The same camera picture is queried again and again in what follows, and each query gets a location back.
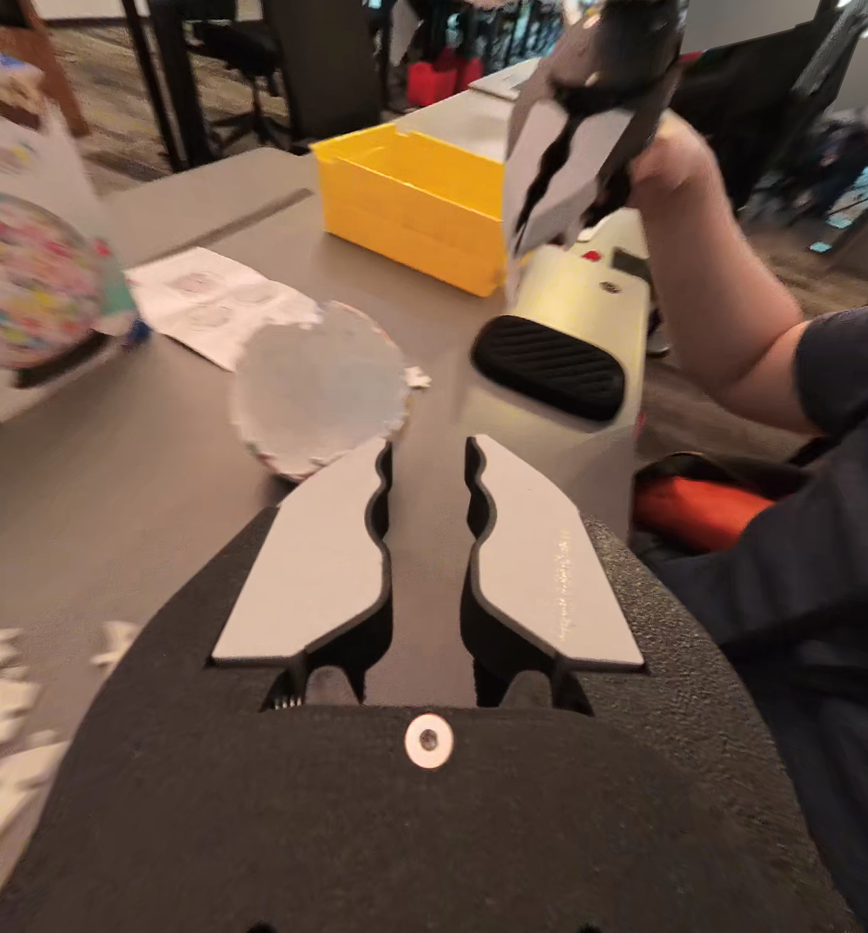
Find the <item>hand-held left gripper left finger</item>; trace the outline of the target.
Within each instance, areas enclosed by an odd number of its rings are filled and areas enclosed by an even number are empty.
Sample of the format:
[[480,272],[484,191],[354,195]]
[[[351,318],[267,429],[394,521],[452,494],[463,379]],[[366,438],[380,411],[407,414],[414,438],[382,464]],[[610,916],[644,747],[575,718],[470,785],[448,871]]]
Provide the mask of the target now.
[[392,445],[373,437],[299,485],[271,528],[213,648],[217,665],[287,666],[375,626],[368,669],[392,631],[389,528]]

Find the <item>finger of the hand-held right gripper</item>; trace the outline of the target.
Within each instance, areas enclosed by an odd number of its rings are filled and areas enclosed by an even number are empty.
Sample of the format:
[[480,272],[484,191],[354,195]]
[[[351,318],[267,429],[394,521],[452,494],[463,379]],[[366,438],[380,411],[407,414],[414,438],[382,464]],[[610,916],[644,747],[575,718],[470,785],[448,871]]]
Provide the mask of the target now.
[[509,258],[576,237],[581,224],[581,170],[572,165],[581,116],[557,101],[529,111],[510,147],[503,182],[503,237]]
[[569,133],[562,166],[551,170],[545,191],[521,231],[521,253],[556,244],[571,247],[593,226],[590,215],[613,173],[629,156],[618,147],[629,141],[636,112],[614,108],[578,122]]

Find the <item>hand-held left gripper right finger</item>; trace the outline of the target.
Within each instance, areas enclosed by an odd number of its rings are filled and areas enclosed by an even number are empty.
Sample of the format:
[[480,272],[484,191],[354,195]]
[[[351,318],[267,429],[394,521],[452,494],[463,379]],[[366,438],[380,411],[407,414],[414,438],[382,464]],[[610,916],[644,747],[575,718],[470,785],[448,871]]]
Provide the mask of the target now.
[[636,671],[645,665],[577,506],[486,435],[467,438],[473,535],[463,644],[491,673]]

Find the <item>half-built puzzle ball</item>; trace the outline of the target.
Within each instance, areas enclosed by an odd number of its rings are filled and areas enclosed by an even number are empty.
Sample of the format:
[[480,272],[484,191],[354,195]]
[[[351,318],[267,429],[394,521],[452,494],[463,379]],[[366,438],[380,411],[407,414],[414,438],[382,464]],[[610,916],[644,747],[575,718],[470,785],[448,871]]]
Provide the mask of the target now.
[[367,314],[338,301],[308,323],[267,323],[243,345],[230,387],[242,443],[275,476],[301,483],[408,419],[402,350]]

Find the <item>person's right forearm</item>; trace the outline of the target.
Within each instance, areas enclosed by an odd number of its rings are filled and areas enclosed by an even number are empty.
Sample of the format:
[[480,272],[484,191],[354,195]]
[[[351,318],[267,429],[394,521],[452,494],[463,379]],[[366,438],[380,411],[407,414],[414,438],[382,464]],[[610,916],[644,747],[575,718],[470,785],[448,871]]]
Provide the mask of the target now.
[[639,207],[661,313],[687,378],[731,414],[820,435],[795,372],[809,324],[744,237],[725,196],[680,191]]

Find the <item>joined white puzzle pieces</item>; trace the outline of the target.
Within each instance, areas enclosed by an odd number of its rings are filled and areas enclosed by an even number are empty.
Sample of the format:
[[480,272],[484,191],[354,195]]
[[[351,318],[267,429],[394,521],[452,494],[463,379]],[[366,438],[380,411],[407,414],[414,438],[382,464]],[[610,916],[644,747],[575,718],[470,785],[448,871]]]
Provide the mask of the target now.
[[70,743],[47,730],[0,759],[0,836],[54,775]]

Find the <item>puzzle ball box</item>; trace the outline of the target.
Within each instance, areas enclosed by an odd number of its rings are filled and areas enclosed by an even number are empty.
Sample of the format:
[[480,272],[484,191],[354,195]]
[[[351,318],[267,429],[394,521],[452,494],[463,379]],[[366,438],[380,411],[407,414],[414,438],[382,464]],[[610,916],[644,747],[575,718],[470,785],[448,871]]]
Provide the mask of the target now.
[[0,425],[143,327],[108,215],[42,83],[0,53]]

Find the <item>person's right hand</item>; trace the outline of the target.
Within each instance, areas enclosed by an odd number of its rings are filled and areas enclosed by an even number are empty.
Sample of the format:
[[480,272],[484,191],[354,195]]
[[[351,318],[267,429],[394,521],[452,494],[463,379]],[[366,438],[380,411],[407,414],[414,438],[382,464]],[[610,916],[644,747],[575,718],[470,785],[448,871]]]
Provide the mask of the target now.
[[726,196],[714,152],[687,121],[667,109],[647,147],[628,167],[628,205],[642,213]]

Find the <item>red bag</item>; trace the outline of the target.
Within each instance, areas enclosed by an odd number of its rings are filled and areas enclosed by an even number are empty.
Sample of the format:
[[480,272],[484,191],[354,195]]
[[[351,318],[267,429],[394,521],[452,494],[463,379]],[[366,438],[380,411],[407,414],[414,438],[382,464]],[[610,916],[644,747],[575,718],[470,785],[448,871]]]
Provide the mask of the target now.
[[407,102],[415,108],[430,106],[467,90],[483,74],[484,62],[479,56],[466,57],[445,47],[432,62],[408,65]]

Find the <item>black office chair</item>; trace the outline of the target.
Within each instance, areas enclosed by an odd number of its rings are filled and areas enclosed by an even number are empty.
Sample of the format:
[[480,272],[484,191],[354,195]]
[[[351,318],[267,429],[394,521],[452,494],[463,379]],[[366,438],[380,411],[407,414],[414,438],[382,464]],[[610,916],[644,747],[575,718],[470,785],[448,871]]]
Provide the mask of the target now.
[[832,13],[684,66],[671,108],[712,149],[734,211],[834,103],[860,31]]
[[247,137],[255,138],[262,146],[290,151],[288,128],[262,103],[263,90],[278,99],[285,89],[279,54],[265,21],[238,19],[237,2],[201,2],[186,21],[189,49],[240,76],[251,93],[249,111],[205,120],[208,143],[218,155]]

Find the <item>yellow plastic bin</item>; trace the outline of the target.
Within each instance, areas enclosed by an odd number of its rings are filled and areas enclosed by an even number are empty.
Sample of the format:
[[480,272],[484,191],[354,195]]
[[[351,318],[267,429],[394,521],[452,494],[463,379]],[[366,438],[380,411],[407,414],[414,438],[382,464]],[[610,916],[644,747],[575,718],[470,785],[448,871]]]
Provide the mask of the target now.
[[326,232],[476,297],[504,284],[504,165],[394,123],[311,145]]

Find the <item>dark partition panel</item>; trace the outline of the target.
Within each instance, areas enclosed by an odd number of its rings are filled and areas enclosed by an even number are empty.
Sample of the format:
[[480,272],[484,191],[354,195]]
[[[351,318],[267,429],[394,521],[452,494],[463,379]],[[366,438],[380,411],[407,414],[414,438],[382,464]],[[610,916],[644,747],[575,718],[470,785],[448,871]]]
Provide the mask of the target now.
[[360,1],[262,1],[288,108],[290,150],[382,123],[380,77]]

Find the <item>person's dark blue clothing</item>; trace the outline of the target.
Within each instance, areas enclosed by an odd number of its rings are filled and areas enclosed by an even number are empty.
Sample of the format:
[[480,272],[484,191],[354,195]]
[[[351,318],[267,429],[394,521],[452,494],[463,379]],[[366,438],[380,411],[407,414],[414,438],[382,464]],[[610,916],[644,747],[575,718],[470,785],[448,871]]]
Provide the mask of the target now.
[[810,323],[804,411],[836,442],[723,553],[644,559],[735,667],[868,931],[868,307]]

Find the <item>folded instruction sheet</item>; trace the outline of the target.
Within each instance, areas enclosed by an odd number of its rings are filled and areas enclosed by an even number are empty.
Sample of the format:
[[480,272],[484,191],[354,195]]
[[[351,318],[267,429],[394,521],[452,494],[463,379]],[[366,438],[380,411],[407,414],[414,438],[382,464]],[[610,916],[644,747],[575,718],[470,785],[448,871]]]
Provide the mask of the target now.
[[201,247],[129,269],[125,276],[151,329],[229,372],[244,344],[264,326],[309,328],[322,318],[311,297]]

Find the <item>brown wooden furniture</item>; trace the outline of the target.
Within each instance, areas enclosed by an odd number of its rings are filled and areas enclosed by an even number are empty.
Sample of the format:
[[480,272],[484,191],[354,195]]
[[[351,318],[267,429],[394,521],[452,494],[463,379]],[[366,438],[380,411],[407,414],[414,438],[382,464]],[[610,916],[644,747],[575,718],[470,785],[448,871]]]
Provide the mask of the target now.
[[0,52],[38,68],[44,76],[44,93],[62,111],[70,133],[76,138],[90,135],[90,126],[55,52],[50,30],[33,1],[0,1]]

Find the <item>black metal frame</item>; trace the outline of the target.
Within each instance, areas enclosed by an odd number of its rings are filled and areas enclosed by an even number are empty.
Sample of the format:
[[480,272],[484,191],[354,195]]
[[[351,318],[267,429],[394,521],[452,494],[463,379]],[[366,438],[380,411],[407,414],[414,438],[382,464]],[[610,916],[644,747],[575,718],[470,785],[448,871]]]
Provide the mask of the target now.
[[120,4],[170,168],[180,173],[216,161],[186,38],[196,3],[147,1],[148,17],[140,2]]

